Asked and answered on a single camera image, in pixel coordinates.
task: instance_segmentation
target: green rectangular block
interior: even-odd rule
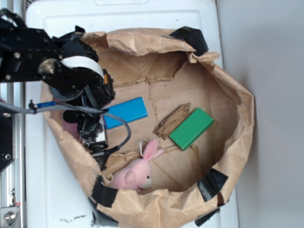
[[[201,108],[197,108],[169,137],[185,151],[212,124],[213,119]]]

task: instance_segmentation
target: bunny ear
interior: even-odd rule
[[[145,159],[146,161],[149,161],[153,158],[160,156],[164,152],[164,150],[163,149],[158,150],[157,146],[158,146],[158,140],[152,139],[144,149],[142,158]]]

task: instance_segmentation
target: white surface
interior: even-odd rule
[[[304,1],[218,0],[224,67],[256,97],[240,228],[304,225]]]
[[[131,27],[178,29],[190,26],[202,29],[210,51],[221,52],[216,5],[213,0],[121,1],[44,0],[27,11],[27,25],[43,28],[51,36],[74,31],[75,25],[87,32],[111,31]],[[217,60],[222,66],[222,59]],[[27,83],[26,100],[38,103],[40,83]],[[77,181],[68,169],[42,114],[27,116],[27,202],[30,228],[90,227],[92,209]],[[194,228],[190,223],[185,228]],[[203,227],[238,228],[236,195]]]

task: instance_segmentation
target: pink stuffed animal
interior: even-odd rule
[[[114,189],[131,189],[140,192],[142,189],[152,187],[151,167],[149,161],[164,153],[164,149],[157,149],[158,140],[151,140],[146,146],[143,156],[128,164],[127,167],[113,175],[110,187]]]

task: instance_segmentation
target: metal bracket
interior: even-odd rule
[[[13,120],[9,113],[0,112],[0,174],[14,160]]]
[[[1,228],[17,228],[20,224],[19,207],[0,208],[0,224]]]

